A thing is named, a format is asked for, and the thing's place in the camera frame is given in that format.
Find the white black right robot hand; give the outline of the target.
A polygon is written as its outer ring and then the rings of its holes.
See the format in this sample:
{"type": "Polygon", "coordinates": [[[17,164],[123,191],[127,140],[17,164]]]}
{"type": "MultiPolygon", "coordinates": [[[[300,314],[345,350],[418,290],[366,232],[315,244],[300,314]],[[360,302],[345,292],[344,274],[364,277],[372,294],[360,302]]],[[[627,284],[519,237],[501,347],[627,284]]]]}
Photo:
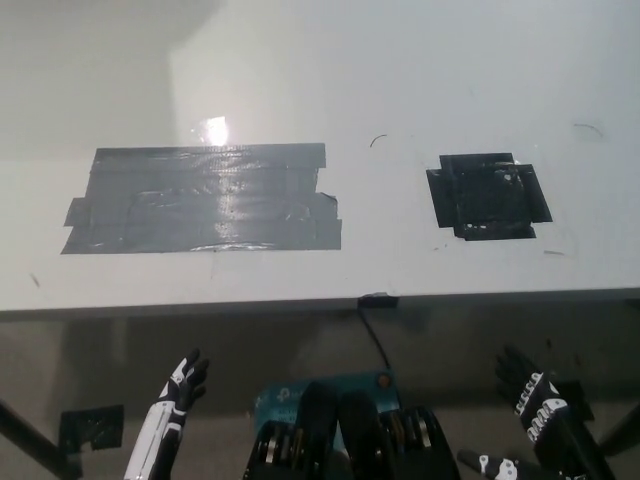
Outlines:
{"type": "Polygon", "coordinates": [[[613,471],[551,375],[518,349],[497,356],[498,391],[531,442],[536,464],[460,450],[457,461],[485,479],[613,479],[613,471]]]}

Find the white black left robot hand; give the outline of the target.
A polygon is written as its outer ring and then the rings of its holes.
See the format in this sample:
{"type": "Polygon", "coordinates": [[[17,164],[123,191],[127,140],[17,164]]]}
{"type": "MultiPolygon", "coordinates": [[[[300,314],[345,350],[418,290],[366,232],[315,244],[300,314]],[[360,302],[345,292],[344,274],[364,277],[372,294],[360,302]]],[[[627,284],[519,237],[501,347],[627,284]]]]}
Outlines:
{"type": "Polygon", "coordinates": [[[170,431],[178,436],[186,423],[187,414],[201,398],[206,387],[209,360],[201,357],[198,348],[187,354],[166,381],[150,410],[159,416],[157,430],[162,438],[170,431]]]}

